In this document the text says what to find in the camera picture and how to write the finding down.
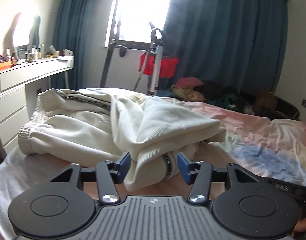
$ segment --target bed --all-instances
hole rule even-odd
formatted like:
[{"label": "bed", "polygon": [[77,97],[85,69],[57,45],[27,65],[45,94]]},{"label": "bed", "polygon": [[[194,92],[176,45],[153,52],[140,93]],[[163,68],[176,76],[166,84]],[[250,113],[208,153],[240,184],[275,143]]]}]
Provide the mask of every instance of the bed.
[{"label": "bed", "polygon": [[[205,103],[165,100],[219,119],[227,130],[225,142],[201,144],[194,159],[208,161],[216,167],[238,163],[257,175],[306,186],[306,127],[303,123],[282,119],[270,121]],[[18,147],[7,156],[0,165],[0,239],[15,237],[7,217],[11,200],[33,185],[51,178],[67,164],[50,154],[26,156]],[[180,174],[132,193],[123,185],[117,185],[122,198],[128,194],[186,197],[190,189]],[[210,198],[215,198],[223,190],[223,183],[213,183]],[[94,183],[85,183],[84,191],[97,199]]]}]

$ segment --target orange box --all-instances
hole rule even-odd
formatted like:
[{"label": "orange box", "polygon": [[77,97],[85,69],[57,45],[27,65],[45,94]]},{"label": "orange box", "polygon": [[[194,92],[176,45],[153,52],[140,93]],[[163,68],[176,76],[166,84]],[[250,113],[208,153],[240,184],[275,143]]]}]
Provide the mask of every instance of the orange box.
[{"label": "orange box", "polygon": [[4,63],[0,63],[0,71],[10,68],[12,66],[12,62],[11,61],[6,61]]}]

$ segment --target black device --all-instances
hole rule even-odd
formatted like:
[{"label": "black device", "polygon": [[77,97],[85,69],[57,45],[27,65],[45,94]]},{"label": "black device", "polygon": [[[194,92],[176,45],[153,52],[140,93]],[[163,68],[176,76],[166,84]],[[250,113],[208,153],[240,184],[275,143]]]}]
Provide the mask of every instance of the black device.
[{"label": "black device", "polygon": [[[234,163],[223,169],[192,162],[179,153],[179,171],[193,184],[187,200],[129,195],[122,201],[114,183],[123,182],[130,163],[129,153],[95,168],[72,163],[23,192],[8,208],[16,239],[287,240],[301,215],[298,203],[306,197],[303,191],[295,195],[306,187],[282,185]],[[82,191],[83,182],[97,183],[99,200]],[[226,187],[215,200],[209,200],[212,182]]]}]

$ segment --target white vanity desk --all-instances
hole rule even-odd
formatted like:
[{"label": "white vanity desk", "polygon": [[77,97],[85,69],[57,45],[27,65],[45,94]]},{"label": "white vanity desk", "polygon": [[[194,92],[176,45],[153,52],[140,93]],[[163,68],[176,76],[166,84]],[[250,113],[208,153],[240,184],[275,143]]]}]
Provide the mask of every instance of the white vanity desk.
[{"label": "white vanity desk", "polygon": [[17,146],[17,133],[29,121],[24,85],[72,69],[73,59],[74,56],[47,58],[0,71],[1,158]]}]

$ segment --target finger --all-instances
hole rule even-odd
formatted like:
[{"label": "finger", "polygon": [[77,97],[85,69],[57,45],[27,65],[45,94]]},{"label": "finger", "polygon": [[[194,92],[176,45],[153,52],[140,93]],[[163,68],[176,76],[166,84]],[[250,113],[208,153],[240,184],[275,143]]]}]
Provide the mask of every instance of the finger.
[{"label": "finger", "polygon": [[304,232],[306,231],[306,218],[303,220],[300,220],[297,225],[294,228],[294,231],[297,232]]}]

